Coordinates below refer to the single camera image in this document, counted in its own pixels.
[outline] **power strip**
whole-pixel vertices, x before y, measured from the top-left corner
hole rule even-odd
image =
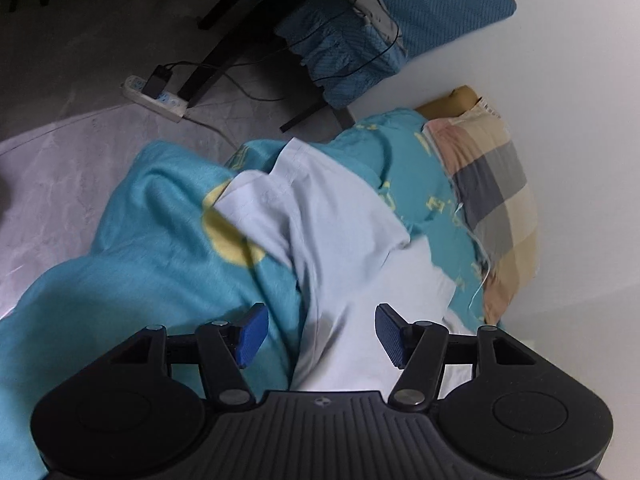
[[[130,75],[122,85],[122,94],[124,97],[162,115],[162,117],[166,117],[174,123],[180,122],[180,119],[187,112],[187,101],[167,91],[163,91],[158,99],[152,99],[142,93],[145,84],[145,79],[137,75]]]

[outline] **checkered pillow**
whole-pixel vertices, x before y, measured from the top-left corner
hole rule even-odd
[[[484,99],[460,117],[429,121],[426,130],[491,263],[484,316],[495,324],[538,268],[538,215],[530,187],[504,122]]]

